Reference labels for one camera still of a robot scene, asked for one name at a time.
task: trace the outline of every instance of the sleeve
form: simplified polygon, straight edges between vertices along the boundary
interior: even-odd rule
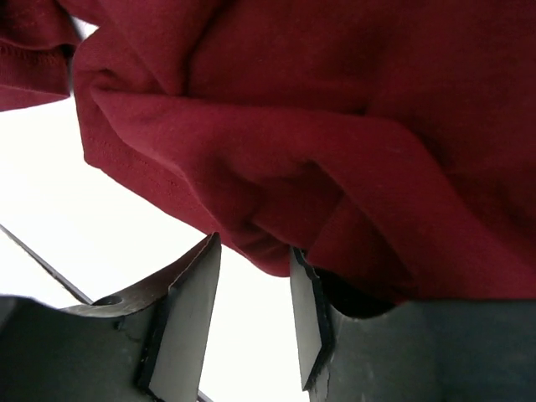
[[[65,99],[69,61],[80,38],[53,0],[0,5],[0,111]]]

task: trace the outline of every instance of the wrinkled fabric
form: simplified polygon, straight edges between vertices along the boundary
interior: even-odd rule
[[[0,7],[0,108],[69,96],[75,51],[85,160],[263,271],[536,297],[533,0]]]

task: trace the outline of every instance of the garment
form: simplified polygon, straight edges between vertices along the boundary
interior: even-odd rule
[[[1,7],[2,109],[68,96],[75,51],[85,160],[263,271],[536,297],[534,0]]]

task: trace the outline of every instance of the white surface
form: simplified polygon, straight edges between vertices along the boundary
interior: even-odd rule
[[[0,222],[94,300],[139,281],[204,236],[85,165],[74,100],[0,114]],[[0,235],[0,292],[72,302]],[[215,402],[308,401],[288,280],[230,250],[200,388]]]

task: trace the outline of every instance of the red cloth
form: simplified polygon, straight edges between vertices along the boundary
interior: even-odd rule
[[[86,161],[163,211],[272,275],[294,245],[394,301],[536,297],[534,0],[60,3],[100,26]],[[2,109],[68,96],[66,12],[0,9]]]

